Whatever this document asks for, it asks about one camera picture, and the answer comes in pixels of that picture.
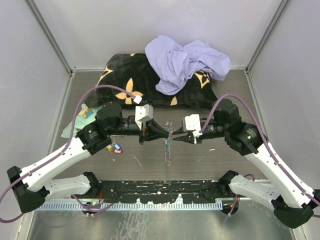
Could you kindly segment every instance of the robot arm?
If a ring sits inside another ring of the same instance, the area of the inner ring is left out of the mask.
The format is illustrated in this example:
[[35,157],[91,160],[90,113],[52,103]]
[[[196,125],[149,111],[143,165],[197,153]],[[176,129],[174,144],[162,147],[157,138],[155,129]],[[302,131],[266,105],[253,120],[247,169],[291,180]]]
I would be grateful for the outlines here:
[[199,134],[199,129],[203,127],[206,119],[200,119],[198,114],[185,117],[182,121],[182,128],[174,132],[173,135],[183,132],[187,132],[187,135],[176,137],[173,140],[201,144],[205,139],[224,137],[226,144],[256,165],[272,182],[272,185],[262,185],[238,175],[237,172],[228,171],[219,180],[222,188],[263,204],[273,210],[282,223],[291,228],[306,223],[314,214],[313,208],[317,205],[293,183],[278,165],[281,164],[293,179],[306,190],[306,193],[317,200],[320,199],[320,191],[313,190],[295,175],[279,158],[268,141],[268,146],[279,160],[279,163],[275,163],[264,145],[257,127],[242,122],[238,107],[231,100],[223,99],[213,114],[214,119],[210,119],[202,134]]
[[[97,112],[96,120],[86,125],[72,138],[71,144],[54,161],[25,177],[12,190],[22,213],[31,212],[45,201],[70,195],[95,196],[100,190],[100,183],[92,172],[85,172],[77,177],[52,179],[71,165],[86,159],[106,146],[112,144],[111,135],[139,136],[139,143],[167,138],[169,133],[153,120],[150,105],[137,106],[135,116],[122,117],[119,103],[107,103]],[[52,159],[66,145],[55,152],[31,164],[19,168],[11,167],[7,175],[11,183],[31,170]]]

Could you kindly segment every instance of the white cable tray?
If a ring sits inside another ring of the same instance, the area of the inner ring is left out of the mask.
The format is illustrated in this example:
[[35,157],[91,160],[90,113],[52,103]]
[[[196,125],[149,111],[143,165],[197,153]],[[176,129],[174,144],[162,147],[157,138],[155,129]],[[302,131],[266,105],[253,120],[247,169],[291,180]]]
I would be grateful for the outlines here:
[[[222,201],[216,200],[216,203],[191,203],[183,204],[182,201],[174,203],[147,204],[140,203],[115,203],[108,211],[192,211],[192,210],[222,210]],[[103,203],[101,208],[107,207],[108,203]],[[76,201],[48,201],[39,207],[36,211],[79,211],[84,210]]]

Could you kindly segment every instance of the metal floor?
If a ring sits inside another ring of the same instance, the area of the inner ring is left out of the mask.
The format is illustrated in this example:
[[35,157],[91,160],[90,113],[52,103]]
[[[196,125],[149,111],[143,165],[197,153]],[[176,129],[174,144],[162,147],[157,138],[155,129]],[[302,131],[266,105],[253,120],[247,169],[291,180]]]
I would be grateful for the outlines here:
[[[56,139],[55,149],[67,142],[65,138],[60,137],[61,133],[71,121],[80,97],[88,89],[95,86],[100,74],[101,72],[98,71],[76,72],[61,121],[59,137]],[[224,81],[213,81],[212,89],[217,97],[226,93],[237,94],[248,103],[251,109],[255,109],[243,70],[231,70]],[[233,99],[233,102],[238,103],[242,119],[252,123],[244,107],[237,100]],[[191,108],[178,110],[155,108],[153,113],[155,121],[161,126],[166,121],[171,120],[173,127],[178,129],[182,125],[183,117],[191,114],[200,114],[200,117],[207,117],[209,111]],[[128,115],[134,115],[134,111],[124,110],[123,116],[127,117]],[[102,150],[94,156],[69,167],[57,178],[74,177],[88,171],[96,174],[100,180],[218,180],[228,170],[234,170],[243,175],[251,173],[255,175],[256,179],[265,178],[251,162],[231,150],[223,138],[204,140],[199,145],[171,141],[172,166],[165,164],[165,150],[162,139],[145,142],[143,146],[139,145],[138,137],[135,136],[118,137],[116,142],[122,146],[123,154],[113,154],[111,156],[108,151]]]
[[242,199],[227,219],[219,210],[35,211],[27,240],[294,240],[272,211]]

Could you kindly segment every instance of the fleur-de-lis pattern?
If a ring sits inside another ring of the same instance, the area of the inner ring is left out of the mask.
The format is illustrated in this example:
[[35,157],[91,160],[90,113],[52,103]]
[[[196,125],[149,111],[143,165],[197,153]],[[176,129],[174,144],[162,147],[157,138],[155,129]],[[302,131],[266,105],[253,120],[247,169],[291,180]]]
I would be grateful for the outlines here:
[[172,98],[170,106],[174,106],[177,104],[178,104],[178,100],[177,100],[177,97],[175,96],[174,98]]
[[[134,81],[132,80],[132,77],[129,79],[129,81],[126,83],[125,90],[129,93],[132,93],[135,96],[142,97],[143,94],[139,91],[133,91],[134,89]],[[132,97],[128,96],[125,92],[120,92],[115,95],[118,99],[125,100],[125,104],[132,104]]]
[[201,89],[206,85],[210,84],[209,73],[204,72],[203,70],[197,71],[194,73],[200,81]]
[[105,76],[107,76],[109,73],[112,73],[112,72],[113,72],[113,70],[109,69],[109,68],[108,68],[108,65],[105,66],[105,69],[104,69],[103,73],[101,74],[98,83],[97,83],[95,86],[98,86],[99,83],[100,83],[100,81],[101,81]]

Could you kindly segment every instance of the crumpled cloth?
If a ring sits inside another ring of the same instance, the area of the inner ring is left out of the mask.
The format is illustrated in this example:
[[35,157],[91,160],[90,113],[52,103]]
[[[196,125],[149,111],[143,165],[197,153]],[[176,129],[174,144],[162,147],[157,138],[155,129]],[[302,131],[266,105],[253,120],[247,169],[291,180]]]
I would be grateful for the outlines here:
[[181,46],[172,38],[160,35],[145,47],[145,54],[160,77],[155,89],[165,95],[179,92],[192,75],[203,70],[215,80],[224,80],[231,62],[227,55],[195,40]]

